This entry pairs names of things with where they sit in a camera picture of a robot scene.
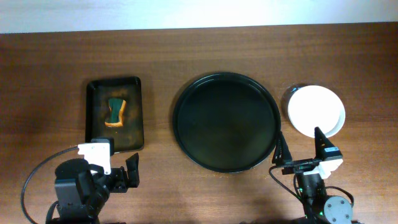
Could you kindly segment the orange green scrub sponge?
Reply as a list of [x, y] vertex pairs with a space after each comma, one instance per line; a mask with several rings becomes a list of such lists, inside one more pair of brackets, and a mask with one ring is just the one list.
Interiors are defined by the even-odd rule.
[[126, 108], [126, 101], [119, 98], [110, 98], [108, 100], [110, 110], [109, 118], [104, 122], [109, 128], [123, 127], [123, 113]]

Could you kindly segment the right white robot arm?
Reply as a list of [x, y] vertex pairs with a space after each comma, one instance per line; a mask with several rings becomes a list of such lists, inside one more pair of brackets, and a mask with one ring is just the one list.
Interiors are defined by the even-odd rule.
[[[304, 216], [293, 220], [294, 223], [355, 223], [352, 194], [342, 188], [325, 185], [325, 179], [342, 165], [343, 155], [319, 127], [314, 132], [315, 157], [297, 161], [292, 159], [285, 138], [280, 133], [269, 174], [302, 204]], [[294, 190], [272, 174], [274, 169], [280, 169], [284, 175], [293, 175]]]

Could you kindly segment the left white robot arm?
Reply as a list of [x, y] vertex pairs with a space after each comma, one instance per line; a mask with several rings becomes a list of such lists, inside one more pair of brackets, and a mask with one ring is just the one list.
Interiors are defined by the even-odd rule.
[[99, 223], [98, 215], [111, 193], [126, 193], [139, 186], [139, 155], [126, 159], [126, 167], [105, 174], [101, 166], [70, 159], [55, 169], [54, 202], [46, 223]]

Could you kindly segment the cream plate top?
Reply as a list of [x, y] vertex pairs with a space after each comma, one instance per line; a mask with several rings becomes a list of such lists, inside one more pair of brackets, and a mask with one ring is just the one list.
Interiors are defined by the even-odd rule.
[[346, 111], [342, 100], [330, 89], [307, 85], [296, 90], [287, 104], [287, 114], [293, 127], [301, 134], [315, 137], [315, 128], [330, 138], [343, 127]]

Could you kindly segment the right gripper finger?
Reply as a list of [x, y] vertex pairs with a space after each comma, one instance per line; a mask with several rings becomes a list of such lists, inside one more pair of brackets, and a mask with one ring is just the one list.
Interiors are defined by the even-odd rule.
[[279, 133], [277, 138], [274, 155], [272, 156], [272, 163], [273, 164], [292, 163], [292, 156], [282, 131]]
[[315, 128], [315, 152], [316, 159], [322, 161], [330, 161], [342, 159], [343, 155], [338, 147], [336, 147], [321, 131], [319, 127]]

